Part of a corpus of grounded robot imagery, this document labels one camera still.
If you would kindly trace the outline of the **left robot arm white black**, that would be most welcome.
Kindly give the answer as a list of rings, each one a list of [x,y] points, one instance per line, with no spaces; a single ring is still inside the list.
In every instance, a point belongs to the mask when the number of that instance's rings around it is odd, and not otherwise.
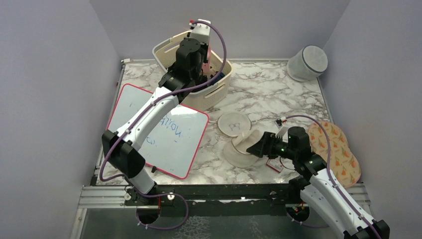
[[[141,109],[115,131],[102,135],[104,163],[110,163],[134,188],[144,204],[156,200],[156,183],[145,170],[145,159],[138,152],[147,136],[190,92],[207,85],[202,66],[207,59],[208,44],[184,38],[176,50],[175,62],[163,75],[159,86]]]

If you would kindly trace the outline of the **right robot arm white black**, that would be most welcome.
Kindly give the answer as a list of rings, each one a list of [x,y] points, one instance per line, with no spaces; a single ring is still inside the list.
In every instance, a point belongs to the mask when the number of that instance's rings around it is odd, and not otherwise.
[[[390,227],[384,220],[375,220],[367,213],[332,176],[325,160],[312,152],[310,138],[305,129],[294,126],[288,129],[288,141],[275,133],[263,136],[247,152],[257,156],[292,160],[299,177],[289,181],[288,198],[295,203],[301,200],[314,209],[340,239],[388,239]]]

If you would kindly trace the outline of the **pink bra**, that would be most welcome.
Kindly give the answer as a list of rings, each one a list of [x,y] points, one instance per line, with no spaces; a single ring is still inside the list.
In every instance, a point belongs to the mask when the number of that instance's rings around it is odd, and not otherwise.
[[[207,77],[209,77],[211,75],[210,61],[211,61],[211,48],[208,47],[206,59],[205,59],[204,63],[202,64],[202,72]]]

